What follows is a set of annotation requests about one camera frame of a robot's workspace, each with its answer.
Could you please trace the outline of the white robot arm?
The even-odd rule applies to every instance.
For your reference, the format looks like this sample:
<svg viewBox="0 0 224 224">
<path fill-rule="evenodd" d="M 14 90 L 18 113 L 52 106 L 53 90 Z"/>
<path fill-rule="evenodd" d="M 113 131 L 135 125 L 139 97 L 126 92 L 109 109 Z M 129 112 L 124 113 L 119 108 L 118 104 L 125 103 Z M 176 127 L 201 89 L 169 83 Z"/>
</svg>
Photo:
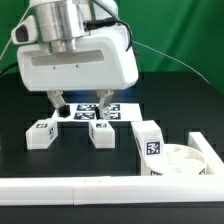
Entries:
<svg viewBox="0 0 224 224">
<path fill-rule="evenodd" d="M 114 0 L 30 0 L 34 13 L 12 32 L 22 81 L 45 91 L 58 115 L 70 115 L 65 91 L 95 90 L 99 119 L 109 117 L 115 90 L 138 79 L 131 30 Z"/>
</svg>

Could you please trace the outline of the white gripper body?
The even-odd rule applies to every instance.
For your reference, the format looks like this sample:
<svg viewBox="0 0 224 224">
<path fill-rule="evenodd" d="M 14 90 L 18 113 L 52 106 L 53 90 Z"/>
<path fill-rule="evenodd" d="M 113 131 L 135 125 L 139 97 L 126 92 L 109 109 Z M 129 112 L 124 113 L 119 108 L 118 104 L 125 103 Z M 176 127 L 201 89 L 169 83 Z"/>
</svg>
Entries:
<svg viewBox="0 0 224 224">
<path fill-rule="evenodd" d="M 123 26 L 93 30 L 76 40 L 72 53 L 52 54 L 47 44 L 21 46 L 19 70 L 30 91 L 119 90 L 138 79 Z"/>
</svg>

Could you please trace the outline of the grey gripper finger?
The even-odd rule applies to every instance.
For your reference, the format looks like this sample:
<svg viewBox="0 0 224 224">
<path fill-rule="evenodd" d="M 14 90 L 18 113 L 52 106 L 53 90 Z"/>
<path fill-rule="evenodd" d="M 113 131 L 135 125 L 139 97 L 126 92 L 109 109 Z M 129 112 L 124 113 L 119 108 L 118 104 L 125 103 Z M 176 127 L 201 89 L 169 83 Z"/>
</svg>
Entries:
<svg viewBox="0 0 224 224">
<path fill-rule="evenodd" d="M 98 119 L 108 119 L 110 117 L 109 105 L 113 97 L 112 90 L 99 90 L 97 92 L 99 105 L 96 108 L 96 117 Z"/>
<path fill-rule="evenodd" d="M 62 97 L 63 92 L 58 90 L 48 91 L 47 96 L 57 111 L 59 117 L 68 117 L 70 115 L 70 106 Z"/>
</svg>

